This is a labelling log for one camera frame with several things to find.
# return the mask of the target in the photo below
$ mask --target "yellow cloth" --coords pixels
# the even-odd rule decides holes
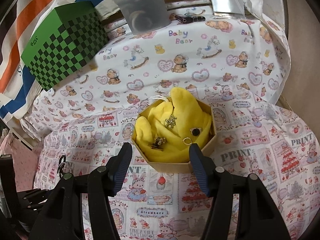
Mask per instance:
[[[151,162],[186,163],[189,162],[189,145],[183,143],[184,138],[191,138],[202,149],[209,140],[212,118],[202,111],[197,100],[183,88],[173,88],[170,91],[172,102],[162,102],[151,109],[148,119],[141,116],[137,119],[135,129],[136,143]],[[166,128],[165,119],[173,115],[177,119],[171,130]],[[200,128],[199,136],[193,136],[191,131]],[[163,151],[151,149],[157,136],[165,137],[167,143],[160,146]]]

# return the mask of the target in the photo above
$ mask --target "pink cloth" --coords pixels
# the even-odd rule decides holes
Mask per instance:
[[[11,154],[17,192],[30,190],[36,174],[38,156],[9,133],[0,146],[0,155]]]

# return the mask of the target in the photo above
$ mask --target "octagonal cardboard box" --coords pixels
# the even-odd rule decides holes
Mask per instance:
[[[154,103],[152,103],[150,106],[148,106],[147,109],[142,111],[137,118],[140,116],[148,117],[150,109],[153,107],[158,106],[161,104],[163,100],[157,100]],[[211,107],[206,105],[205,103],[197,100],[199,106],[201,109],[212,116]],[[141,151],[139,146],[136,144],[136,138],[137,133],[134,129],[133,135],[132,135],[132,142],[134,146],[137,148],[137,150],[140,152],[142,157],[146,160],[146,162],[154,168],[158,172],[164,172],[164,173],[191,173],[193,171],[191,163],[156,163],[156,162],[150,162],[148,158],[144,155],[144,153]],[[211,124],[211,134],[209,135],[209,142],[204,146],[204,148],[201,150],[204,156],[210,156],[214,150],[214,146],[216,145],[217,136],[216,136],[216,127],[214,125],[214,118],[212,118],[212,124]]]

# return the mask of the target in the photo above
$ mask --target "teddy bear charm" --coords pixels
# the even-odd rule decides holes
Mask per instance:
[[[165,126],[168,127],[170,129],[172,129],[175,125],[176,125],[176,120],[177,118],[174,117],[173,115],[170,115],[169,119],[165,119],[165,122],[167,123]]]
[[[167,142],[165,137],[156,137],[155,143],[152,144],[151,149],[163,151],[160,146]]]

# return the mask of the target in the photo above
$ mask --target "checkerboard pattern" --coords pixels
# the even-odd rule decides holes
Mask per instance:
[[[30,72],[48,91],[85,66],[107,42],[95,12],[69,20],[40,47],[30,62]]]

